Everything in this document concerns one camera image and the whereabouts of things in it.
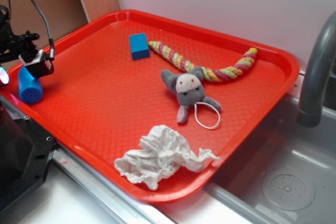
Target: stuffed mouse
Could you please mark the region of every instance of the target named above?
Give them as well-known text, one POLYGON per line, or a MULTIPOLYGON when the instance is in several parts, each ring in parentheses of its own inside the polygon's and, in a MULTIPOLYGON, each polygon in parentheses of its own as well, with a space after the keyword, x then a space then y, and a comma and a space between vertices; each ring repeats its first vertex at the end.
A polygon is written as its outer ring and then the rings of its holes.
POLYGON ((196 67, 189 73, 174 74, 169 70, 162 70, 161 78, 163 83, 177 96, 180 104, 177 113, 177 122, 184 123, 188 117, 188 109, 196 103, 203 102, 210 104, 216 110, 221 110, 221 105, 214 99, 205 95, 201 84, 203 81, 202 67, 196 67))

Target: crumpled cloth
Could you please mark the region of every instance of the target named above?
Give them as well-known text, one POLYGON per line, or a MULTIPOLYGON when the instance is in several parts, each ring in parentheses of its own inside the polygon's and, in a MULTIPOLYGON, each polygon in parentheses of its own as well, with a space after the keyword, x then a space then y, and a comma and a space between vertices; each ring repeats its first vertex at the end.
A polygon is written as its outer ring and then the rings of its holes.
POLYGON ((127 151, 114 165, 131 183, 144 182, 151 190, 156 190, 158 182, 174 175, 181 165, 199 173, 207 158, 219 159, 211 150, 201 148, 197 157, 187 140, 165 125, 154 126, 140 139, 140 147, 142 150, 127 151))

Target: blue cylinder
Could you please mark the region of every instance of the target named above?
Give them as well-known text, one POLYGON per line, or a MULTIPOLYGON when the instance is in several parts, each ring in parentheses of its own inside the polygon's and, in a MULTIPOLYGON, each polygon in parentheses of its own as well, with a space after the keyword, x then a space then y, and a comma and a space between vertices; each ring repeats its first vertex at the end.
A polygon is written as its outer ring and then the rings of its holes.
POLYGON ((19 97, 25 103, 36 103, 42 99, 43 90, 41 80, 35 79, 26 67, 22 67, 18 74, 19 97))

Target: light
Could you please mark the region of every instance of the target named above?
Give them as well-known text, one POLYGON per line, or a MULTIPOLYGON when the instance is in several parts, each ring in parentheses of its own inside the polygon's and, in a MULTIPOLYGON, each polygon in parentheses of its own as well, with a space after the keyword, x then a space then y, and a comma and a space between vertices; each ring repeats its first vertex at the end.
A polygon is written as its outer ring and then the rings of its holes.
POLYGON ((0 87, 6 86, 9 83, 9 76, 6 70, 0 66, 0 87))

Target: sink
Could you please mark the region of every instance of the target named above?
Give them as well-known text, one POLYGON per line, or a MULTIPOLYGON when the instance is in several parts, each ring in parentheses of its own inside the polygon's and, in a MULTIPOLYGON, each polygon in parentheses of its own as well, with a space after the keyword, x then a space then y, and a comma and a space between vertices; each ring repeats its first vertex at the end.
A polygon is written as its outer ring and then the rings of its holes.
POLYGON ((305 128, 297 104, 286 94, 205 187, 254 223, 336 220, 336 112, 305 128))

